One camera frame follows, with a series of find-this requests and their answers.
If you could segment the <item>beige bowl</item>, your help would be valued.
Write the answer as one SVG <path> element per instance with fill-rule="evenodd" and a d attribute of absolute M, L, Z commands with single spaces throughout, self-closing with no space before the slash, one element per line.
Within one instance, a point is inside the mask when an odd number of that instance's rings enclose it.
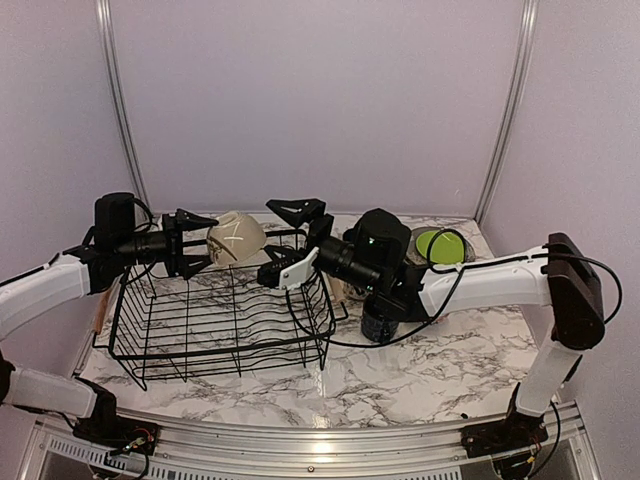
<path fill-rule="evenodd" d="M 206 234 L 210 260 L 216 267 L 227 267 L 248 260 L 266 244 L 266 233 L 249 214 L 229 211 L 215 218 L 217 224 Z"/>

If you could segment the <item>floral glass mug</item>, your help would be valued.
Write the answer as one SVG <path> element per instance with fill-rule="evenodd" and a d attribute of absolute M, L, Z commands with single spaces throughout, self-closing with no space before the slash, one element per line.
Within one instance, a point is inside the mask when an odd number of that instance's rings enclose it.
<path fill-rule="evenodd" d="M 349 283 L 342 284 L 344 296 L 353 301 L 363 302 L 368 296 L 368 292 Z"/>

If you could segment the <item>grey reindeer plate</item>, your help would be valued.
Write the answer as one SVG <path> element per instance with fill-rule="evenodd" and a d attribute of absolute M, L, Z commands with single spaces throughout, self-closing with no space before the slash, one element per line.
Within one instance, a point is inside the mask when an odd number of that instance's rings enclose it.
<path fill-rule="evenodd" d="M 415 240 L 417 238 L 417 236 L 426 231 L 426 230 L 438 230 L 440 231 L 440 228 L 438 227 L 420 227 L 420 228 L 416 228 L 414 230 L 411 231 L 411 240 L 409 242 L 409 247 L 407 250 L 407 254 L 406 254 L 406 258 L 411 261 L 413 264 L 417 264 L 417 265 L 421 265 L 421 264 L 425 264 L 427 260 L 425 260 L 416 250 L 415 247 Z M 465 237 L 461 237 L 464 239 L 465 243 L 466 243 L 466 257 L 465 260 L 463 262 L 469 262 L 469 261 L 473 261 L 476 259 L 476 253 L 475 250 L 473 249 L 472 245 L 470 244 L 470 242 L 465 238 Z"/>

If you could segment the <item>dark blue cup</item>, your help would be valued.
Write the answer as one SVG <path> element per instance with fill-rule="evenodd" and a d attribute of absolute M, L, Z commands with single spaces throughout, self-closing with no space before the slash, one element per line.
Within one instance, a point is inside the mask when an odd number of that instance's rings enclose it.
<path fill-rule="evenodd" d="M 399 323 L 385 317 L 367 299 L 363 304 L 360 330 L 362 335 L 377 344 L 388 344 L 395 336 Z"/>

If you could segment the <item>green plate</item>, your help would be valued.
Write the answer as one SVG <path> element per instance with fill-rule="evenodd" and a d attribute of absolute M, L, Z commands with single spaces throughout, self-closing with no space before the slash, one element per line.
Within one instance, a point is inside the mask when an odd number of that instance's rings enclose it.
<path fill-rule="evenodd" d="M 415 247 L 425 260 L 435 264 L 461 263 L 466 257 L 464 239 L 452 232 L 440 233 L 438 230 L 426 230 L 417 236 Z"/>

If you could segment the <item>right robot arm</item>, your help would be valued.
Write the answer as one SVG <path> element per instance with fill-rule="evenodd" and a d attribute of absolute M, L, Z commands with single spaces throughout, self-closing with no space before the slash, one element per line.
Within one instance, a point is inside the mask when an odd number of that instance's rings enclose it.
<path fill-rule="evenodd" d="M 267 208 L 288 225 L 308 227 L 304 248 L 272 256 L 258 282 L 289 291 L 325 273 L 365 293 L 363 311 L 379 323 L 421 327 L 452 312 L 508 305 L 549 306 L 554 323 L 532 368 L 516 387 L 495 438 L 515 448 L 544 418 L 552 396 L 583 353 L 604 338 L 614 318 L 606 313 L 598 269 L 570 237 L 554 233 L 545 244 L 488 261 L 444 265 L 407 261 L 411 231 L 383 209 L 363 214 L 346 238 L 332 234 L 333 217 L 319 199 L 275 200 Z"/>

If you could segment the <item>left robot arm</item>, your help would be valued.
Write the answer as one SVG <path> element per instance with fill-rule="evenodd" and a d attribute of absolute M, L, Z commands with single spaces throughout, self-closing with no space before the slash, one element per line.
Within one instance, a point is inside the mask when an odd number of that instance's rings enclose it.
<path fill-rule="evenodd" d="M 3 281 L 1 336 L 7 338 L 64 303 L 106 292 L 133 266 L 161 263 L 169 276 L 189 279 L 210 265 L 207 255 L 185 254 L 188 243 L 183 235 L 213 227 L 217 220 L 179 209 L 163 215 L 156 229 L 151 219 L 137 222 L 138 210 L 151 213 L 132 193 L 100 197 L 94 204 L 94 224 L 80 245 Z M 20 368 L 2 360 L 1 401 L 21 409 L 73 416 L 79 430 L 91 432 L 106 445 L 119 444 L 126 436 L 115 396 L 84 379 Z"/>

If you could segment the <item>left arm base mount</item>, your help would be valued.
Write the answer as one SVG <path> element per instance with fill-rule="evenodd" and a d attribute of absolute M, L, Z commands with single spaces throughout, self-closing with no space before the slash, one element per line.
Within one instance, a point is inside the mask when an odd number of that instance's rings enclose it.
<path fill-rule="evenodd" d="M 152 455 L 157 445 L 159 425 L 119 415 L 113 393 L 91 381 L 81 379 L 81 382 L 96 394 L 96 401 L 91 415 L 76 421 L 73 436 L 110 447 L 112 455 L 131 451 Z"/>

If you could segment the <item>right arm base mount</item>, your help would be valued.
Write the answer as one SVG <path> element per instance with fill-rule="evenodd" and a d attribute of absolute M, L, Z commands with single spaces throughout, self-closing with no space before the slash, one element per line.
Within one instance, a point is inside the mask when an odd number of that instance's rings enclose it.
<path fill-rule="evenodd" d="M 461 446 L 469 458 L 535 446 L 549 438 L 543 425 L 544 415 L 531 416 L 516 409 L 519 389 L 520 385 L 517 385 L 503 419 L 476 423 L 461 429 Z"/>

